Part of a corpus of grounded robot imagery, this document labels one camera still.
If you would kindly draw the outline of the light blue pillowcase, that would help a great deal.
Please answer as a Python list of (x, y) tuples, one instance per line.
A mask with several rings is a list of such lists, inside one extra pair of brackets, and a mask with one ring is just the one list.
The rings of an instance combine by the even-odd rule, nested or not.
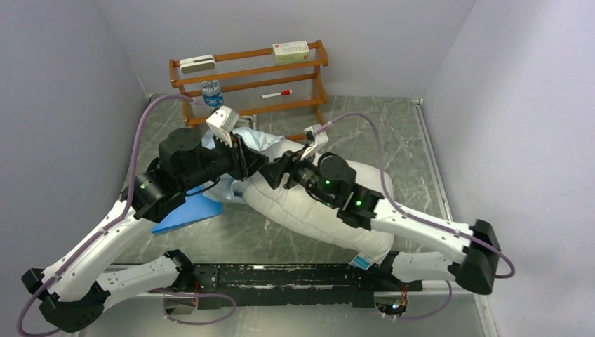
[[(240, 155), (240, 159), (246, 159), (248, 163), (252, 161), (250, 150), (265, 154), (267, 150), (272, 149), (275, 144), (280, 143), (285, 138), (280, 135), (256, 131), (247, 126), (234, 129), (233, 134), (241, 138), (243, 153)], [(220, 181), (215, 184), (215, 187), (203, 194), (207, 198), (220, 203), (246, 204), (243, 193), (249, 185), (249, 178), (240, 180), (239, 178), (233, 178), (230, 173), (226, 173), (220, 176)]]

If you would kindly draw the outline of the white pillow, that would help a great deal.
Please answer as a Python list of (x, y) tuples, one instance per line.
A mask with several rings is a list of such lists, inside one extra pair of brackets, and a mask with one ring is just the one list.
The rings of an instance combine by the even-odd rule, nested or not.
[(256, 173), (238, 189), (243, 201), (268, 220), (298, 234), (327, 244), (349, 249), (381, 262), (391, 251), (395, 236), (386, 232), (353, 228), (337, 217), (337, 210), (312, 199), (296, 185), (288, 190), (271, 188)]

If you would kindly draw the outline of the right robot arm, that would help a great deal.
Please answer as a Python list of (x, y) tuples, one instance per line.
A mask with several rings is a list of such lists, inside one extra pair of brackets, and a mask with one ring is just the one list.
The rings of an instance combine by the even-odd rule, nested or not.
[(378, 279), (384, 289), (446, 280), (478, 295), (493, 292), (501, 248), (489, 222), (457, 223), (399, 206), (387, 195), (357, 183), (356, 169), (331, 152), (314, 163), (287, 151), (259, 172), (274, 189), (303, 187), (311, 199), (334, 209), (350, 227), (407, 237), (432, 249), (425, 254), (398, 253), (383, 262)]

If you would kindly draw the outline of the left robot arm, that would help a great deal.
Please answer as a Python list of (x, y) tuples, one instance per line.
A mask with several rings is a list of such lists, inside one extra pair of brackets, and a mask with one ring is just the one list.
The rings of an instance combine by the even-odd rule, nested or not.
[(48, 323), (73, 333), (138, 294), (195, 290), (194, 264), (179, 250), (126, 270), (107, 268), (137, 236), (182, 206), (194, 188), (226, 174), (245, 180), (269, 162), (236, 133), (226, 133), (214, 144), (211, 149), (204, 147), (196, 129), (172, 131), (159, 143), (159, 155), (147, 171), (135, 177), (82, 242), (52, 266), (32, 268), (22, 276)]

